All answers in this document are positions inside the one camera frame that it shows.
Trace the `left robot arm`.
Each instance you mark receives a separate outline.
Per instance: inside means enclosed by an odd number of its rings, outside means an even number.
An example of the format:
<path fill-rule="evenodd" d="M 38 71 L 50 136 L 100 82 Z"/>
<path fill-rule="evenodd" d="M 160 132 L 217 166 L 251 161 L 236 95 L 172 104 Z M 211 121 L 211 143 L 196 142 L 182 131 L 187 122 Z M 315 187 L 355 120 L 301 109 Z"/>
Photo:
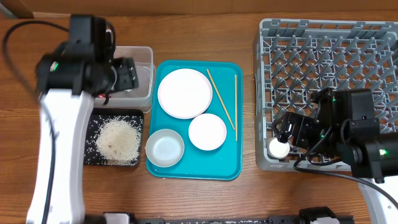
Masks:
<path fill-rule="evenodd" d="M 40 147 L 27 223 L 84 221 L 83 158 L 95 98 L 138 87 L 133 59 L 115 58 L 115 50 L 110 22 L 74 15 L 68 40 L 38 62 Z"/>

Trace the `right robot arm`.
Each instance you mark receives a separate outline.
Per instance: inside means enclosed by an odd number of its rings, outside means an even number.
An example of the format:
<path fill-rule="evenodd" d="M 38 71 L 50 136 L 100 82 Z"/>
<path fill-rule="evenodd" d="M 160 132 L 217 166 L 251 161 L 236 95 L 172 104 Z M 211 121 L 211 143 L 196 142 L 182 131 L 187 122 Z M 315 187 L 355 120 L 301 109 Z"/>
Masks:
<path fill-rule="evenodd" d="M 272 123 L 281 143 L 306 149 L 293 164 L 299 172 L 353 180 L 366 201 L 372 223 L 397 223 L 397 133 L 381 133 L 369 89 L 313 92 L 318 106 L 316 117 L 285 112 Z M 351 175 L 299 167 L 317 154 L 331 158 L 330 164 L 344 162 Z"/>

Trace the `white cup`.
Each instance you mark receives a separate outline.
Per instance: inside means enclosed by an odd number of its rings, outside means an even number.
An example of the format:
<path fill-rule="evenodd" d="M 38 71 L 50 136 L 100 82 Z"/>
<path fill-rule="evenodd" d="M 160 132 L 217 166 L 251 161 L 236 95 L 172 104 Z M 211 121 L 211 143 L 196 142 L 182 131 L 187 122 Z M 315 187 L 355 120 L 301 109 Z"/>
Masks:
<path fill-rule="evenodd" d="M 290 152 L 289 143 L 279 142 L 277 138 L 266 140 L 267 154 L 275 159 L 284 159 Z"/>

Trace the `wooden chopstick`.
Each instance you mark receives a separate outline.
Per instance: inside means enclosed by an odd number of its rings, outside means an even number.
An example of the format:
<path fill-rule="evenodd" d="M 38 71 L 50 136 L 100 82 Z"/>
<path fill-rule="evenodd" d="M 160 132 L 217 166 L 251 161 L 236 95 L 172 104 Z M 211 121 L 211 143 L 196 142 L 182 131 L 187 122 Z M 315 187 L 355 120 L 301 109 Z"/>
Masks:
<path fill-rule="evenodd" d="M 238 141 L 238 81 L 237 75 L 234 75 L 234 121 L 235 121 L 235 140 Z"/>
<path fill-rule="evenodd" d="M 215 81 L 214 81 L 214 79 L 213 79 L 213 77 L 212 77 L 212 75 L 211 75 L 211 73 L 210 73 L 210 71 L 209 71 L 208 68 L 206 69 L 206 72 L 207 72 L 207 74 L 208 74 L 208 76 L 209 76 L 209 78 L 210 78 L 210 81 L 211 81 L 211 84 L 213 85 L 213 88 L 214 88 L 215 91 L 216 91 L 216 94 L 217 94 L 217 96 L 218 96 L 218 99 L 219 99 L 219 101 L 220 101 L 220 103 L 221 103 L 221 105 L 222 105 L 222 107 L 223 107 L 223 109 L 224 109 L 224 112 L 225 112 L 225 114 L 226 114 L 226 116 L 227 116 L 227 118 L 228 118 L 228 121 L 230 122 L 230 124 L 231 124 L 231 126 L 232 126 L 232 129 L 235 131 L 235 125 L 234 125 L 233 122 L 232 122 L 232 119 L 231 119 L 231 117 L 230 117 L 230 115 L 229 115 L 229 113 L 228 113 L 228 110 L 226 109 L 226 106 L 225 106 L 225 104 L 224 104 L 224 101 L 223 101 L 223 99 L 222 99 L 222 97 L 221 97 L 221 95 L 220 95 L 220 93 L 219 93 L 219 91 L 218 91 L 218 88 L 217 88 L 217 86 L 216 86 L 216 83 L 215 83 Z"/>

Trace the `pink white bowl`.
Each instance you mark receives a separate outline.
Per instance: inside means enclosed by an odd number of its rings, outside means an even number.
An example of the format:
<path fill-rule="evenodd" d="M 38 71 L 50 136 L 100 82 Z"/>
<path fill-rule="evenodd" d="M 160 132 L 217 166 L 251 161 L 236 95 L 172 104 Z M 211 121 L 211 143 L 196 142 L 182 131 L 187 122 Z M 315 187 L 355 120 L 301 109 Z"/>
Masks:
<path fill-rule="evenodd" d="M 191 143 L 202 151 L 219 148 L 226 140 L 227 129 L 224 121 L 217 115 L 204 113 L 192 120 L 188 128 Z"/>

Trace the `grey bowl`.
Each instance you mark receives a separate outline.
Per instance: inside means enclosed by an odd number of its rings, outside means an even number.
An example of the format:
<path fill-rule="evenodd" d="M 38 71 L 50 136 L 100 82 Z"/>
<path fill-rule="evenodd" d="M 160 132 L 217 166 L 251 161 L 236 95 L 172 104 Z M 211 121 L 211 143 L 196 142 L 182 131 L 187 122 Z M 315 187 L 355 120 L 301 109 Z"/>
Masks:
<path fill-rule="evenodd" d="M 160 129 L 152 133 L 146 142 L 146 156 L 157 167 L 171 167 L 183 156 L 185 144 L 174 130 Z"/>

